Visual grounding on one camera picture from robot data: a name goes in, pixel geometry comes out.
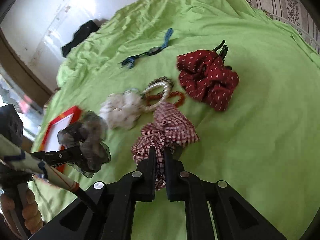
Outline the left hand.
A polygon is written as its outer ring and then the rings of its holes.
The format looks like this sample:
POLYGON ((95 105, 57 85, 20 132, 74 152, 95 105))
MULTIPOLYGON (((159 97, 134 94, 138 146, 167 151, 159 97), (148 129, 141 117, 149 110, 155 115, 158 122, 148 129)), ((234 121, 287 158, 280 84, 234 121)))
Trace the left hand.
MULTIPOLYGON (((22 216, 24 218, 25 227, 30 231, 31 234, 34 234, 43 227, 43 220, 41 218, 41 213, 38 210, 38 204, 35 201, 34 193, 31 191, 31 189, 27 189, 26 191, 26 201, 27 205, 22 211, 22 216)), ((13 218, 10 214, 10 211, 14 209, 14 201, 5 194, 1 194, 1 210, 4 215, 5 223, 10 228, 10 230, 19 239, 21 239, 20 233, 17 230, 13 218)))

